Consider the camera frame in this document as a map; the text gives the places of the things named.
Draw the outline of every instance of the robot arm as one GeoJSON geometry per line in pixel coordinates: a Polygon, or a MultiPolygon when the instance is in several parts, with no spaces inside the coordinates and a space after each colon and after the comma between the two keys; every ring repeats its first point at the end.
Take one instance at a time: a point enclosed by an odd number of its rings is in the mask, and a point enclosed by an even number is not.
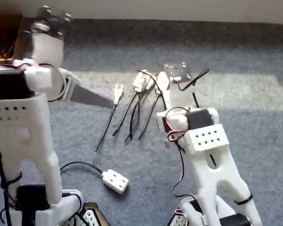
{"type": "Polygon", "coordinates": [[[170,110],[158,113],[158,125],[161,129],[167,132],[184,131],[178,143],[184,148],[195,171],[197,204],[201,214],[190,200],[183,200],[180,206],[193,226],[221,226],[231,220],[233,223],[227,225],[261,226],[252,194],[239,175],[229,149],[229,141],[218,121],[218,113],[212,108],[191,110],[189,107],[180,108],[174,113],[170,110]],[[214,157],[215,169],[209,167],[206,155],[214,157]],[[235,203],[244,208],[243,215],[233,213],[233,209],[217,196],[218,186],[222,186],[235,203]]]}
{"type": "MultiPolygon", "coordinates": [[[[30,70],[31,73],[35,70],[38,74],[41,74],[42,68],[51,69],[51,88],[39,91],[46,92],[49,102],[72,101],[112,108],[111,99],[83,88],[79,78],[60,68],[64,56],[64,28],[70,20],[71,16],[64,11],[59,16],[53,16],[51,8],[44,6],[29,32],[33,40],[33,59],[15,60],[13,64],[16,68],[30,70]]],[[[37,78],[37,83],[47,84],[47,75],[37,78]]]]}

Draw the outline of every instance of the black wire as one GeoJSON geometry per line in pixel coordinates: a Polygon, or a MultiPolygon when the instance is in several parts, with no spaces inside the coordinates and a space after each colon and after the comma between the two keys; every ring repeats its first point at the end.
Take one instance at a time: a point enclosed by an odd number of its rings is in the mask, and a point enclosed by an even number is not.
{"type": "MultiPolygon", "coordinates": [[[[80,209],[82,207],[82,199],[81,199],[81,197],[78,194],[76,194],[76,193],[70,194],[68,196],[71,196],[71,195],[75,195],[78,198],[78,200],[80,202],[80,207],[79,207],[79,211],[80,211],[80,209]]],[[[80,215],[80,213],[78,211],[76,213],[74,213],[74,215],[71,218],[73,218],[74,216],[78,216],[84,222],[84,224],[86,224],[87,226],[90,226],[90,224],[80,215]]]]}
{"type": "Polygon", "coordinates": [[[209,72],[209,69],[203,70],[202,72],[200,72],[199,75],[196,76],[195,79],[193,79],[189,84],[187,84],[187,85],[186,85],[185,87],[183,87],[183,88],[180,87],[179,82],[177,81],[176,83],[177,83],[178,89],[179,89],[180,91],[185,91],[185,90],[186,90],[187,88],[189,88],[191,85],[195,86],[196,81],[197,81],[198,79],[200,79],[202,76],[204,76],[205,74],[207,74],[208,72],[209,72]]]}
{"type": "Polygon", "coordinates": [[[142,97],[143,96],[140,96],[140,94],[138,95],[138,101],[136,102],[134,108],[133,108],[133,111],[132,111],[132,114],[131,114],[131,118],[130,118],[130,128],[129,128],[129,135],[126,137],[125,139],[125,142],[127,142],[127,140],[130,138],[132,139],[132,134],[133,132],[136,130],[137,126],[138,126],[138,123],[140,121],[140,116],[141,116],[141,112],[140,112],[140,101],[142,100],[142,97]],[[136,124],[135,126],[133,127],[133,119],[134,119],[134,115],[135,115],[135,110],[136,108],[138,107],[137,109],[137,119],[136,119],[136,124]]]}
{"type": "Polygon", "coordinates": [[[214,166],[216,167],[217,165],[216,165],[216,161],[215,161],[215,159],[214,159],[213,155],[212,155],[212,154],[210,154],[209,156],[210,156],[210,158],[211,158],[211,160],[212,160],[212,162],[213,162],[214,166]]]}
{"type": "Polygon", "coordinates": [[[0,211],[0,221],[5,224],[5,221],[3,220],[3,217],[2,217],[2,214],[3,212],[5,211],[5,208],[3,208],[1,211],[0,211]]]}
{"type": "Polygon", "coordinates": [[[125,120],[125,117],[126,117],[126,115],[127,115],[127,113],[128,113],[129,107],[130,107],[130,105],[132,104],[132,102],[134,101],[134,98],[136,97],[136,95],[137,95],[137,92],[135,91],[135,92],[133,93],[131,99],[129,100],[128,104],[127,104],[127,107],[126,107],[126,109],[125,109],[125,111],[124,111],[124,113],[123,113],[123,116],[122,116],[122,118],[121,118],[121,121],[119,122],[119,124],[118,124],[118,126],[117,126],[117,129],[114,131],[114,133],[112,134],[112,136],[115,136],[115,135],[118,133],[119,129],[122,127],[122,124],[123,124],[123,122],[124,122],[124,120],[125,120]]]}
{"type": "Polygon", "coordinates": [[[173,187],[173,195],[174,195],[175,197],[178,197],[178,198],[184,197],[184,196],[191,196],[191,197],[193,197],[193,199],[194,199],[195,201],[197,201],[197,199],[195,198],[195,196],[192,195],[192,194],[181,194],[181,195],[175,194],[175,189],[176,189],[176,187],[182,182],[183,177],[184,177],[184,161],[183,161],[183,154],[181,153],[181,151],[182,151],[182,150],[184,151],[184,149],[178,144],[177,141],[175,142],[175,144],[176,144],[176,146],[177,146],[177,148],[178,148],[178,151],[179,151],[179,154],[180,154],[180,160],[181,160],[181,166],[182,166],[182,175],[181,175],[179,181],[178,181],[178,182],[174,185],[174,187],[173,187]]]}
{"type": "Polygon", "coordinates": [[[85,225],[90,226],[90,224],[79,213],[75,213],[75,215],[78,216],[84,222],[85,225]]]}
{"type": "Polygon", "coordinates": [[[163,93],[162,93],[160,87],[158,86],[158,84],[157,84],[157,82],[156,82],[156,79],[155,79],[152,75],[150,75],[149,73],[146,73],[146,72],[143,72],[143,71],[140,71],[140,70],[138,70],[137,72],[141,72],[141,73],[143,73],[143,74],[148,75],[148,76],[154,81],[154,83],[155,83],[157,89],[160,91],[160,95],[162,96],[162,101],[164,102],[164,108],[165,108],[165,110],[166,110],[166,100],[165,100],[165,98],[164,98],[164,95],[163,95],[163,93]]]}
{"type": "Polygon", "coordinates": [[[95,165],[93,165],[91,163],[85,162],[85,161],[72,161],[72,162],[69,162],[66,165],[62,166],[60,168],[60,171],[62,171],[65,167],[67,167],[69,165],[72,165],[72,164],[83,164],[83,165],[86,165],[86,166],[90,166],[90,167],[94,168],[96,171],[98,171],[100,174],[103,173],[103,171],[100,170],[98,167],[96,167],[95,165]]]}
{"type": "Polygon", "coordinates": [[[194,102],[195,102],[196,107],[197,107],[197,108],[200,108],[200,107],[199,107],[199,104],[198,104],[198,101],[197,101],[197,99],[196,99],[195,93],[192,93],[192,96],[193,96],[193,99],[194,99],[194,102]]]}
{"type": "MultiPolygon", "coordinates": [[[[2,155],[0,153],[0,177],[1,177],[1,183],[3,186],[6,185],[7,180],[4,174],[4,170],[3,170],[3,165],[2,165],[2,155]]],[[[7,192],[3,193],[4,196],[4,209],[5,209],[5,215],[6,215],[6,221],[7,221],[7,225],[8,226],[12,226],[11,224],[11,218],[10,218],[10,212],[9,212],[9,202],[8,202],[8,186],[4,187],[3,189],[6,189],[7,192]]]]}
{"type": "Polygon", "coordinates": [[[149,124],[149,122],[150,122],[150,119],[151,119],[151,116],[152,116],[154,107],[155,107],[155,105],[156,105],[156,103],[157,103],[159,97],[160,97],[160,94],[156,94],[156,97],[155,97],[155,99],[154,99],[154,101],[153,101],[153,104],[152,104],[152,106],[151,106],[151,108],[150,108],[150,111],[149,111],[149,114],[148,114],[146,123],[145,123],[145,125],[144,125],[144,127],[143,127],[143,129],[142,129],[142,131],[141,131],[141,133],[140,133],[140,135],[139,135],[139,137],[138,137],[138,140],[141,140],[142,136],[143,136],[144,133],[146,132],[146,129],[147,129],[147,126],[148,126],[148,124],[149,124]]]}
{"type": "Polygon", "coordinates": [[[113,108],[112,108],[112,110],[111,110],[110,116],[109,116],[109,118],[108,118],[108,121],[107,121],[107,123],[106,123],[106,125],[105,125],[104,131],[103,131],[102,135],[100,136],[100,139],[99,139],[99,141],[98,141],[98,144],[96,145],[95,152],[98,151],[98,149],[99,149],[101,143],[102,143],[103,140],[104,140],[105,134],[107,133],[108,127],[109,127],[109,125],[110,125],[110,123],[111,123],[112,116],[113,116],[113,114],[114,114],[116,108],[117,108],[117,105],[114,104],[114,105],[113,105],[113,108]]]}

